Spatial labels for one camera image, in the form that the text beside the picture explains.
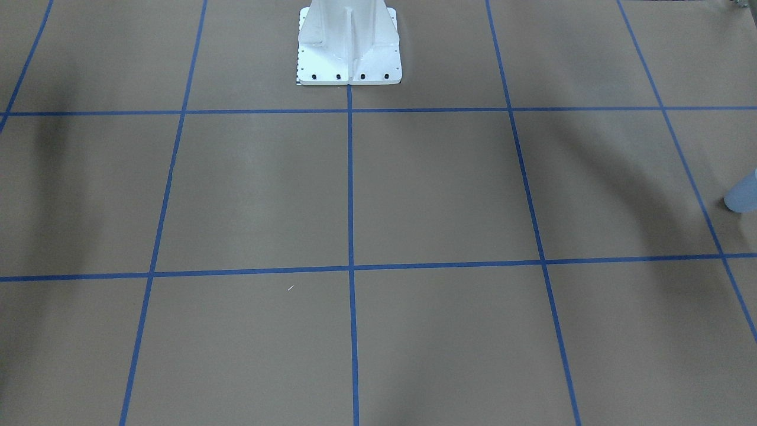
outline tiled floor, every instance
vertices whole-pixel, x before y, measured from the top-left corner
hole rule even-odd
[[[0,424],[757,424],[747,10],[307,5],[0,3]]]

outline gray square tile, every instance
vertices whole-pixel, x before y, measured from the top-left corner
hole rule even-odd
[[[298,22],[308,0],[208,3],[190,108],[346,108],[343,86],[297,86]]]
[[[757,103],[757,32],[729,0],[623,2],[666,105]]]
[[[507,114],[355,114],[357,263],[538,258]]]
[[[729,259],[728,264],[754,322],[757,320],[757,258]]]
[[[726,252],[757,251],[757,215],[728,210],[723,197],[757,168],[757,111],[670,111],[712,225]]]
[[[360,423],[572,424],[539,267],[356,276]]]
[[[0,424],[117,424],[144,280],[0,284]]]
[[[3,17],[0,26],[0,111],[5,112],[5,106],[11,100],[47,4],[47,0],[0,4],[0,16]]]
[[[150,268],[177,117],[11,117],[0,274]]]
[[[179,109],[201,0],[53,5],[15,111]]]
[[[513,106],[657,106],[615,2],[491,8]]]
[[[346,273],[157,279],[129,423],[351,424],[348,282]]]
[[[754,424],[757,350],[719,260],[550,274],[583,424]]]
[[[516,119],[548,258],[716,251],[659,112]]]
[[[356,88],[356,108],[505,106],[484,2],[387,6],[397,10],[402,83]]]
[[[186,118],[159,269],[346,264],[346,114]]]

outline metal object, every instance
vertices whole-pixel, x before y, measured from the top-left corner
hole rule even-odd
[[[384,0],[313,0],[300,11],[298,83],[396,84],[402,80],[397,12]]]

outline light blue object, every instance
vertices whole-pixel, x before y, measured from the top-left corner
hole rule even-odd
[[[725,205],[736,213],[757,210],[757,170],[746,175],[728,191]]]

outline horizontal blue line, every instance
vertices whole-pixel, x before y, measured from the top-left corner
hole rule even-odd
[[[757,253],[731,253],[727,258],[757,258]],[[686,260],[708,260],[721,258],[720,255],[668,255],[668,256],[628,256],[618,258],[564,258],[546,259],[548,265],[575,265],[592,263],[629,263],[629,262],[664,262]],[[437,263],[390,263],[379,265],[355,265],[355,271],[386,271],[392,269],[444,269],[444,268],[486,268],[498,266],[533,266],[541,265],[535,260],[511,260],[489,262],[437,262]],[[248,269],[215,269],[206,271],[157,271],[123,272],[114,274],[70,274],[70,275],[24,275],[17,277],[0,277],[0,283],[21,281],[56,281],[56,280],[105,280],[119,278],[147,278],[147,277],[208,277],[218,275],[256,275],[256,274],[302,274],[307,272],[336,272],[349,271],[348,265],[335,266],[307,266],[302,268],[248,268]]]
[[[0,283],[28,281],[68,281],[68,280],[112,280],[119,278],[147,278],[147,272],[123,272],[115,274],[68,274],[68,275],[25,275],[0,277]]]
[[[548,265],[573,265],[586,263],[624,263],[624,262],[664,262],[683,260],[717,259],[720,255],[670,255],[670,256],[629,256],[619,258],[564,258],[547,259]]]
[[[209,271],[164,271],[155,272],[155,277],[208,277],[217,275],[257,275],[257,274],[301,274],[305,272],[347,271],[348,266],[312,266],[303,268],[257,268],[257,269],[216,269]]]
[[[540,112],[540,111],[746,111],[757,110],[757,106],[681,106],[681,107],[492,107],[492,108],[355,108],[356,114],[397,113],[397,112]],[[195,109],[186,114],[343,114],[346,108],[332,109]],[[9,117],[70,117],[88,115],[180,115],[181,110],[142,111],[22,111],[0,112]]]

